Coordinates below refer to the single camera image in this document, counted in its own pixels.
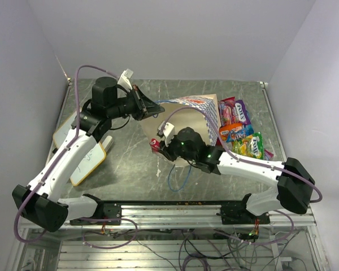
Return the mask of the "red REAL chips bag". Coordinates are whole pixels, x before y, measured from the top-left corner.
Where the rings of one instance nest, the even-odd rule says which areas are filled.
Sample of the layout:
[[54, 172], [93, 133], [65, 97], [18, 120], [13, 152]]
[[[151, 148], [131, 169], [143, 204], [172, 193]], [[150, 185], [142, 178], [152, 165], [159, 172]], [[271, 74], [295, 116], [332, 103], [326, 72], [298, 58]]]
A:
[[235, 103], [235, 97], [229, 97], [229, 98], [220, 100], [218, 104], [224, 104], [226, 106], [233, 106], [234, 103]]

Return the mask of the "blue checkered paper bag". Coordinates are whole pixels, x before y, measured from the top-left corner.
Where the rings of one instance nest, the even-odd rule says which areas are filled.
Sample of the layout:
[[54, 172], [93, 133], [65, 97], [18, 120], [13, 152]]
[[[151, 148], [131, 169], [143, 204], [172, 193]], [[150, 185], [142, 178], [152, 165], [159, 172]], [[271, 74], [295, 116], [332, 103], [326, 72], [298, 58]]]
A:
[[[157, 136], [158, 126], [169, 118], [169, 123], [175, 126], [175, 134], [181, 129], [190, 127], [199, 133], [207, 145], [216, 145], [220, 128], [220, 115], [218, 99], [215, 94], [191, 95], [186, 97], [158, 100], [157, 104], [164, 108], [164, 112], [140, 121], [141, 128], [150, 142], [152, 138], [157, 141], [162, 139]], [[165, 158], [160, 150], [152, 153], [160, 158]]]

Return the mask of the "purple Foxs candy bag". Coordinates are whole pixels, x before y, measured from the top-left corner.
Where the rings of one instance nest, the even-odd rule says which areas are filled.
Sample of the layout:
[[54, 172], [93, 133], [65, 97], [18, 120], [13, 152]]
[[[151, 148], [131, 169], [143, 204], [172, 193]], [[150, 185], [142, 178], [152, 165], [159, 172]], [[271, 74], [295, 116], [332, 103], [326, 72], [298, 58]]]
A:
[[222, 126], [234, 123], [241, 123], [244, 125], [251, 124], [246, 106], [243, 100], [236, 100], [233, 106], [226, 106], [218, 104], [220, 122]]
[[274, 154], [266, 149], [264, 149], [264, 160], [272, 160], [274, 157]]

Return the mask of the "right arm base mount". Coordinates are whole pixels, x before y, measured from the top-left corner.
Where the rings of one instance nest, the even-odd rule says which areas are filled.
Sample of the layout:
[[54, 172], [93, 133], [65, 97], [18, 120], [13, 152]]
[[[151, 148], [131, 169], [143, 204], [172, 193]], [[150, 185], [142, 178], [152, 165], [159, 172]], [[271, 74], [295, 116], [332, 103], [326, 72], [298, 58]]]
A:
[[268, 213], [256, 216], [246, 210], [246, 203], [250, 197], [246, 194], [242, 200], [230, 200], [220, 207], [216, 213], [220, 217], [223, 225], [255, 224], [267, 225], [270, 223]]

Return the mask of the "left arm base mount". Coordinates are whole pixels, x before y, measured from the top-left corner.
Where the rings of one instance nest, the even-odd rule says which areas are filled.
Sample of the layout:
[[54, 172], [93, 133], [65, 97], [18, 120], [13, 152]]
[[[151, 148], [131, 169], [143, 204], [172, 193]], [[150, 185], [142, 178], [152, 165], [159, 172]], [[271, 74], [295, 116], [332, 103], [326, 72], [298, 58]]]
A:
[[71, 220], [69, 222], [72, 226], [91, 226], [91, 225], [120, 225], [121, 206], [116, 203], [104, 203], [102, 207], [98, 207], [91, 218], [105, 219], [105, 221], [95, 222], [81, 219]]

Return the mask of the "green orange Foxs candy bag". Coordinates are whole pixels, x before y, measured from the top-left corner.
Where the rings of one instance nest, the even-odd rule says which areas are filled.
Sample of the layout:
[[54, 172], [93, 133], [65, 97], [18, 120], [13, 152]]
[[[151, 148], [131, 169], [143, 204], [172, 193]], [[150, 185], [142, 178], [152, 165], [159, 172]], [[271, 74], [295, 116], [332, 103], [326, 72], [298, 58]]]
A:
[[226, 126], [222, 126], [219, 129], [220, 138], [223, 141], [231, 142], [234, 140], [238, 140], [239, 137], [237, 136], [242, 131], [242, 124], [241, 123], [234, 123], [229, 124]]

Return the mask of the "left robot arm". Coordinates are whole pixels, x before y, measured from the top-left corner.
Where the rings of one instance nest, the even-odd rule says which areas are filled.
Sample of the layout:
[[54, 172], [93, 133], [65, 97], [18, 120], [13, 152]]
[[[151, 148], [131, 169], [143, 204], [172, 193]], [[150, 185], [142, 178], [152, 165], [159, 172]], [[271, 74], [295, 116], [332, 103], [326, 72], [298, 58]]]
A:
[[14, 225], [21, 217], [49, 232], [67, 220], [100, 223], [105, 217], [104, 202], [92, 195], [61, 199], [62, 188], [87, 153], [112, 128], [117, 118], [141, 121], [164, 112], [136, 85], [126, 79], [100, 77], [92, 86], [92, 97], [76, 116], [63, 144], [42, 171], [26, 186], [17, 185], [12, 197], [18, 208]]

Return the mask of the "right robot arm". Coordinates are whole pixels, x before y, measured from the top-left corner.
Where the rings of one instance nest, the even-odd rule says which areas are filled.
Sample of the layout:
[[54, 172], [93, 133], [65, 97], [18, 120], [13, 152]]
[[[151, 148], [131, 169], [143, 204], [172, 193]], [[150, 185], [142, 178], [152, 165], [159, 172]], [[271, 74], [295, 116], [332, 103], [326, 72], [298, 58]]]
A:
[[234, 175], [266, 184], [262, 193], [246, 194], [242, 200], [229, 203], [221, 217], [229, 224], [251, 223], [270, 211], [285, 209], [304, 215], [310, 205], [315, 181], [295, 158], [285, 162], [265, 161], [236, 155], [219, 146], [205, 144], [192, 128], [158, 132], [159, 152], [169, 161], [181, 158], [208, 174]]

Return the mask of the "green yellow Foxs candy bag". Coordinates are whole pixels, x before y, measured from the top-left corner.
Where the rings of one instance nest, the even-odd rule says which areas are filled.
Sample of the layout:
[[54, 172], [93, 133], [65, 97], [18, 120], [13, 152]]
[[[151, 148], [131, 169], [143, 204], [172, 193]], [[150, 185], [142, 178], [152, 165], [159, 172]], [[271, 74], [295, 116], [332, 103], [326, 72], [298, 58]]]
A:
[[264, 145], [261, 132], [256, 132], [246, 138], [234, 141], [232, 151], [250, 158], [264, 159]]

